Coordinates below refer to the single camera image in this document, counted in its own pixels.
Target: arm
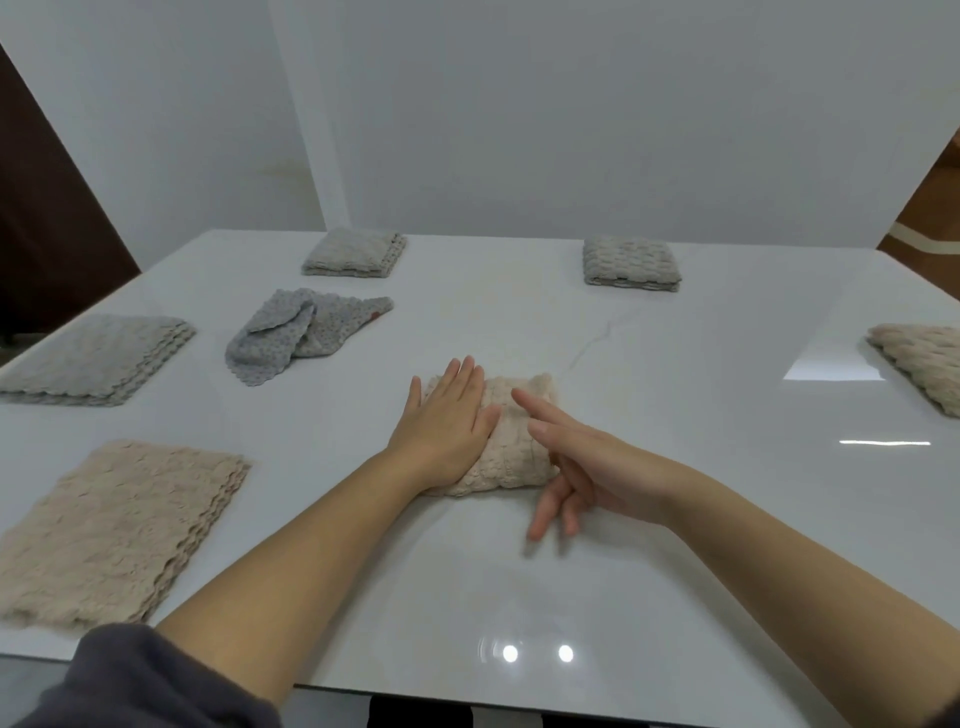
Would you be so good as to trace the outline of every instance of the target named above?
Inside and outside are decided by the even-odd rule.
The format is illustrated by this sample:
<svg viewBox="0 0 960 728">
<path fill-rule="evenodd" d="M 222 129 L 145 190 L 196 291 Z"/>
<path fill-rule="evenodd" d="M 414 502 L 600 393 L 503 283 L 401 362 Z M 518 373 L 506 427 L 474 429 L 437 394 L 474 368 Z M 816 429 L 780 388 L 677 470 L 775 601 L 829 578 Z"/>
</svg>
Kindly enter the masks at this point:
<svg viewBox="0 0 960 728">
<path fill-rule="evenodd" d="M 960 692 L 960 632 L 687 466 L 515 391 L 561 474 L 528 536 L 599 505 L 673 530 L 854 726 L 921 726 Z"/>
<path fill-rule="evenodd" d="M 420 405 L 414 378 L 389 446 L 164 619 L 157 632 L 279 705 L 356 573 L 426 488 L 455 482 L 479 457 L 498 408 L 479 409 L 483 369 L 454 359 Z"/>
</svg>

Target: glossy tabletop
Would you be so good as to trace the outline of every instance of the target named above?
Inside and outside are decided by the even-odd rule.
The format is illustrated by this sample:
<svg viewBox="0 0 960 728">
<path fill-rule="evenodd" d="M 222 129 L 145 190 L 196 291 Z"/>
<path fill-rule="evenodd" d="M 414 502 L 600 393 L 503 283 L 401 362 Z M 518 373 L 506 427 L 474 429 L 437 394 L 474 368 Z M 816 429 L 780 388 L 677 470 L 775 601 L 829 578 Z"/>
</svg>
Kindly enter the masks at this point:
<svg viewBox="0 0 960 728">
<path fill-rule="evenodd" d="M 414 235 L 388 279 L 302 277 L 319 237 L 212 231 L 97 305 L 199 334 L 123 406 L 0 404 L 0 529 L 109 439 L 249 456 L 162 619 L 383 447 L 412 374 L 472 353 L 491 375 L 552 373 L 575 416 L 723 480 L 960 626 L 960 422 L 863 342 L 878 323 L 957 324 L 960 303 L 884 254 L 677 244 L 684 282 L 664 293 L 584 285 L 570 240 Z M 244 386 L 227 342 L 300 286 L 396 308 L 333 356 Z M 591 513 L 575 541 L 530 548 L 536 496 L 416 500 L 301 682 L 717 728 L 842 724 L 670 533 Z M 0 653 L 74 646 L 0 629 Z"/>
</svg>

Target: person's left hand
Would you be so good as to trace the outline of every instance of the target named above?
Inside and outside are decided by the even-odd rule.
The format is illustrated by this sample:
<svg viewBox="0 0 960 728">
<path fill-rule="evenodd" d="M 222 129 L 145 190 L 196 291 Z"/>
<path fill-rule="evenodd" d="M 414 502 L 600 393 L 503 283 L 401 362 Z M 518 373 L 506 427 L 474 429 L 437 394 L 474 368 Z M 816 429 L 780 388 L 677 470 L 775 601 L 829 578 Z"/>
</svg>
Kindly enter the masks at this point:
<svg viewBox="0 0 960 728">
<path fill-rule="evenodd" d="M 483 452 L 500 419 L 499 405 L 480 409 L 483 367 L 473 357 L 463 365 L 453 359 L 430 396 L 420 403 L 420 378 L 410 382 L 410 395 L 387 451 L 413 468 L 421 490 L 459 480 Z"/>
</svg>

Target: person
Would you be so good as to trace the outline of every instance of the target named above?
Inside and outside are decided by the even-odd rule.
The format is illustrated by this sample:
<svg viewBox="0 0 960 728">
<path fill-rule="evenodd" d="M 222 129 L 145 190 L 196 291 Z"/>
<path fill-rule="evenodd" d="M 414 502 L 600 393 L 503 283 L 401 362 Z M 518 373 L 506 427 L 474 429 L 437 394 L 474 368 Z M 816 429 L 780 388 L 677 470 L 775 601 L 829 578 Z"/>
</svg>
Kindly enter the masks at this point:
<svg viewBox="0 0 960 728">
<path fill-rule="evenodd" d="M 460 478 L 496 426 L 484 371 L 420 381 L 387 447 L 161 621 L 89 632 L 21 728 L 278 726 L 277 707 L 374 545 L 410 501 Z M 960 632 L 681 463 L 514 390 L 559 466 L 527 537 L 605 508 L 677 534 L 853 726 L 960 726 Z"/>
</svg>

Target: folded towel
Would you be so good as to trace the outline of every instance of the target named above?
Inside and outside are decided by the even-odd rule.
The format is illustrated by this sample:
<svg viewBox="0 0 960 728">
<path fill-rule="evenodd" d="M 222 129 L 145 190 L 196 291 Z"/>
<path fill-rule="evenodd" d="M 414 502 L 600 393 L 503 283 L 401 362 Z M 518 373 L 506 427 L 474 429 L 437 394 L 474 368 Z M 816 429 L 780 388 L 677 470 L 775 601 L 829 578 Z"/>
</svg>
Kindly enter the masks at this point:
<svg viewBox="0 0 960 728">
<path fill-rule="evenodd" d="M 433 392 L 439 381 L 438 376 L 430 380 L 423 393 L 424 399 Z M 426 491 L 427 495 L 458 497 L 498 487 L 545 485 L 557 473 L 557 469 L 550 464 L 550 454 L 546 448 L 527 432 L 530 416 L 511 397 L 510 391 L 515 387 L 547 401 L 557 401 L 557 391 L 550 375 L 537 375 L 531 379 L 504 376 L 487 379 L 481 405 L 500 404 L 503 410 L 483 454 L 456 483 L 443 488 L 431 488 Z"/>
<path fill-rule="evenodd" d="M 867 341 L 951 417 L 960 417 L 960 328 L 882 324 Z"/>
<path fill-rule="evenodd" d="M 169 316 L 84 316 L 0 377 L 0 398 L 41 404 L 123 404 L 197 332 Z"/>
<path fill-rule="evenodd" d="M 256 387 L 286 369 L 294 357 L 330 356 L 393 307 L 389 298 L 278 290 L 227 344 L 227 366 L 248 387 Z"/>
<path fill-rule="evenodd" d="M 334 228 L 303 262 L 305 276 L 385 279 L 407 246 L 399 232 Z"/>
<path fill-rule="evenodd" d="M 681 275 L 666 243 L 595 235 L 584 241 L 584 279 L 591 285 L 676 291 Z"/>
<path fill-rule="evenodd" d="M 249 468 L 239 455 L 134 440 L 95 449 L 0 538 L 0 618 L 146 619 Z"/>
</svg>

